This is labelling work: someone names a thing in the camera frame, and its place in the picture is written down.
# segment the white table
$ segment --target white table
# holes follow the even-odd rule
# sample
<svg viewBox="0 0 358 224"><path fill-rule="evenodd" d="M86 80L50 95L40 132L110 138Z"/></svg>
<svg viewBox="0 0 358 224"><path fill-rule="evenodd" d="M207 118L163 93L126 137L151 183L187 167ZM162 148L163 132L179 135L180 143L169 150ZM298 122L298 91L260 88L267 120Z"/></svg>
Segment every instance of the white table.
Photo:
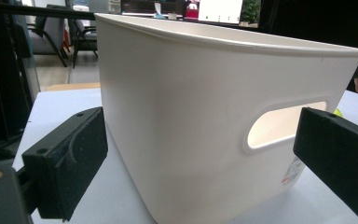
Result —
<svg viewBox="0 0 358 224"><path fill-rule="evenodd" d="M22 166L21 154L75 113L100 106L100 89L40 92L37 95L13 167ZM358 124L358 94L346 91L338 106L344 118ZM133 185L108 133L109 152L70 223L156 223ZM35 224L62 223L32 215ZM230 224L356 224L358 217L316 175L306 168L298 182L284 194L251 209Z"/></svg>

